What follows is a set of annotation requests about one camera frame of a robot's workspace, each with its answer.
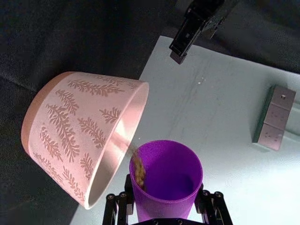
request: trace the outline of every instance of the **pink flower pot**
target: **pink flower pot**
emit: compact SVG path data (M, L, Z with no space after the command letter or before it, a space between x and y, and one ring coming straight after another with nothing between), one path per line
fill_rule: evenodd
M90 209L116 173L144 110L149 86L120 77L65 72L36 95L25 115L25 151Z

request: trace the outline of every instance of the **gray fabric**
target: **gray fabric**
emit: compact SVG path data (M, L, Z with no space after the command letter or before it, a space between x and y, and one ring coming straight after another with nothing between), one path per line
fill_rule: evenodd
M175 36L190 2L179 0L164 35ZM212 40L195 44L300 73L300 0L241 0Z

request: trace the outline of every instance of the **purple cup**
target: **purple cup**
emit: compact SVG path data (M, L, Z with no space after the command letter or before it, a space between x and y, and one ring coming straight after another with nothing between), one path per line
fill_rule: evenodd
M135 181L132 158L129 165L139 222L186 219L202 184L203 170L197 155L181 143L157 140L139 147L139 157L146 170L146 192Z

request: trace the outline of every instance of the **white table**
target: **white table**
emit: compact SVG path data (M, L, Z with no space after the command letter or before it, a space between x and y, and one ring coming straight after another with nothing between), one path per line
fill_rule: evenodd
M252 144L268 88L297 91L300 75L192 46L180 66L171 39L160 37L141 80L150 94L133 142L173 139L193 149L204 170L204 188L221 191L235 225L295 225L300 208L300 142L285 135L278 152ZM287 129L300 134L294 107ZM101 225L105 196L123 191L126 155L110 186L91 210L79 206L71 225ZM189 219L201 221L192 208ZM137 223L136 213L129 224Z

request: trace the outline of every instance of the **fern leaf pattern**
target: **fern leaf pattern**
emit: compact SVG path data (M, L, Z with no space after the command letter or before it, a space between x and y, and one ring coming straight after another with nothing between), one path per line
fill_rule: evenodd
M57 105L46 105L48 108L50 123L56 126L61 139L61 145L65 154L69 157L69 162L74 162L74 157L79 155L79 145L76 144L72 128L70 128L68 113L66 108Z
M119 86L120 84L125 82L125 79L121 77L115 77L115 76L105 76L105 75L98 75L98 74L82 74L83 76L89 76L96 78L98 80L102 80L104 82Z
M81 131L88 133L96 144L96 148L102 148L105 144L106 137L103 131L98 127L97 123L94 122L90 117L87 120L84 118L78 119Z
M68 86L78 89L81 92L89 92L91 95L100 95L103 97L107 97L111 93L118 94L119 92L124 92L124 90L113 84L99 85L84 80L69 81Z
M51 140L46 127L43 126L41 128L39 138L43 142L45 149L48 150L50 156L52 158L55 156L57 158L57 160L60 160L61 162L63 162L61 155L60 155L60 150L58 149L58 143Z
M70 185L71 189L73 189L75 196L78 196L79 199L82 202L84 202L84 200L85 200L84 194L78 187L78 183L75 182L75 178L72 176L72 174L70 173L70 171L68 169L66 169L65 167L63 167L63 168L64 168L64 172L62 175L68 181L68 184Z
M70 114L75 115L76 110L79 108L78 104L75 102L74 94L67 92L65 90L57 90L55 92L61 99L64 104L64 107L67 108Z
M62 177L56 173L55 168L51 166L51 163L48 159L45 159L37 153L33 153L35 158L39 161L43 169L49 174L57 183L64 185Z
M85 177L90 180L93 173L93 160L88 153L85 153L84 158L80 159L80 166L84 168Z
M137 88L137 84L134 82L128 82L128 86L130 87L131 90L134 90Z
M116 107L113 107L112 110L99 110L102 113L102 116L105 118L106 123L114 123L120 116L121 111Z

